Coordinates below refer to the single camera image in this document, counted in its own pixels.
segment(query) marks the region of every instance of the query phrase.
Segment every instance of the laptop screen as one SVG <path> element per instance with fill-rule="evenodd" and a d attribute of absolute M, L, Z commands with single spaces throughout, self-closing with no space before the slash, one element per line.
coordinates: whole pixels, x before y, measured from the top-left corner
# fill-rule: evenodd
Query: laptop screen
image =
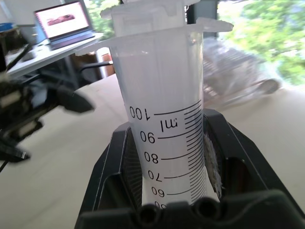
<path fill-rule="evenodd" d="M 89 27 L 80 2 L 39 10 L 35 15 L 49 39 Z"/>

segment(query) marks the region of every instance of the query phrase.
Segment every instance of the tabletop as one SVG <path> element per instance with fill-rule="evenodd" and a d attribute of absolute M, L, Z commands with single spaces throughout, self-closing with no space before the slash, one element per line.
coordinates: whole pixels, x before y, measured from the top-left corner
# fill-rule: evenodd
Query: tabletop
<path fill-rule="evenodd" d="M 128 121 L 115 75 L 85 86 L 80 93 L 96 110 L 73 114 L 56 108 L 45 126 L 22 142 L 30 161 L 0 174 L 0 222 L 5 229 L 72 229 L 94 164 L 112 132 Z M 302 210 L 305 210 L 305 141 L 301 125 L 305 93 L 280 90 L 220 111 L 252 139 Z"/>
<path fill-rule="evenodd" d="M 53 51 L 50 50 L 49 46 L 45 45 L 35 47 L 36 58 L 25 62 L 18 62 L 13 68 L 8 71 L 8 74 L 12 77 L 19 77 L 28 74 L 43 66 L 46 66 L 50 63 L 53 63 L 64 57 L 74 54 L 76 49 L 80 49 L 85 47 L 86 45 L 93 44 L 97 42 L 98 39 L 101 37 L 101 33 L 96 33 L 95 37 Z"/>

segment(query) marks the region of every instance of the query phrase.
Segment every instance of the printed number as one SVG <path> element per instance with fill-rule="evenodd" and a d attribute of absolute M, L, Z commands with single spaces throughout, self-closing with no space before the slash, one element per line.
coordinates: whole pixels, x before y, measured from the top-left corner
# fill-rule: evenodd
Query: printed number
<path fill-rule="evenodd" d="M 151 157 L 151 156 L 149 156 L 149 153 L 145 152 L 144 156 L 145 156 L 146 161 L 148 161 L 148 162 L 150 162 L 152 159 L 152 162 L 154 162 L 155 164 L 159 163 L 158 156 L 156 154 L 152 154 L 152 157 Z"/>
<path fill-rule="evenodd" d="M 147 135 L 147 137 L 146 137 L 146 134 L 145 134 L 143 131 L 141 131 L 141 132 L 140 132 L 140 135 L 141 135 L 142 141 L 144 141 L 144 142 L 146 142 L 147 139 L 148 139 L 148 141 L 149 141 L 150 143 L 154 143 L 154 142 L 155 142 L 155 139 L 154 139 L 154 137 L 153 137 L 153 133 L 148 133 L 148 135 Z"/>
<path fill-rule="evenodd" d="M 152 187 L 152 193 L 153 193 L 154 195 L 158 195 L 158 194 L 159 194 L 160 197 L 164 197 L 164 196 L 165 196 L 163 190 L 159 189 L 159 190 L 157 191 L 156 188 L 154 188 L 154 187 Z"/>
<path fill-rule="evenodd" d="M 136 108 L 134 109 L 132 106 L 129 108 L 130 110 L 130 115 L 132 116 L 132 118 L 136 118 L 139 120 L 142 120 L 142 111 L 140 110 L 140 108 Z M 150 117 L 147 115 L 147 110 L 145 109 L 145 117 L 146 120 L 148 121 L 148 119 L 150 119 Z"/>
<path fill-rule="evenodd" d="M 148 170 L 148 176 L 150 179 L 154 180 L 154 175 L 152 171 Z M 159 177 L 160 177 L 160 173 L 158 173 L 156 181 L 162 182 L 161 180 L 159 180 Z"/>
<path fill-rule="evenodd" d="M 157 201 L 155 201 L 155 206 L 157 206 L 158 208 L 160 208 L 160 204 L 157 202 Z M 166 209 L 166 205 L 165 204 L 161 204 L 161 208 L 162 209 Z"/>

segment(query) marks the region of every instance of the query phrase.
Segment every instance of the green tree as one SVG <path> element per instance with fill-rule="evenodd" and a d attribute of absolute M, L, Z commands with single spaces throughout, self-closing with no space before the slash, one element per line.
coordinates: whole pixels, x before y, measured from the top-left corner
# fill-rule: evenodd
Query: green tree
<path fill-rule="evenodd" d="M 119 0 L 87 0 L 86 8 L 89 12 L 93 28 L 97 32 L 103 33 L 103 40 L 114 36 L 112 20 L 102 19 L 100 13 L 102 10 L 118 5 Z"/>
<path fill-rule="evenodd" d="M 234 24 L 224 37 L 276 63 L 292 84 L 305 83 L 305 1 L 244 0 L 219 5 L 219 18 Z"/>

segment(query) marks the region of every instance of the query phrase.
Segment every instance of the plastic measuring cylinder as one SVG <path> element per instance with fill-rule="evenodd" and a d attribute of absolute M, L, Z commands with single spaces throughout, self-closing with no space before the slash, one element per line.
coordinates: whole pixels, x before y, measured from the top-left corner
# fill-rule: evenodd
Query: plastic measuring cylinder
<path fill-rule="evenodd" d="M 199 22 L 118 37 L 82 51 L 110 48 L 147 202 L 161 208 L 181 200 L 192 204 L 205 195 L 203 31 L 230 31 L 233 26 Z"/>

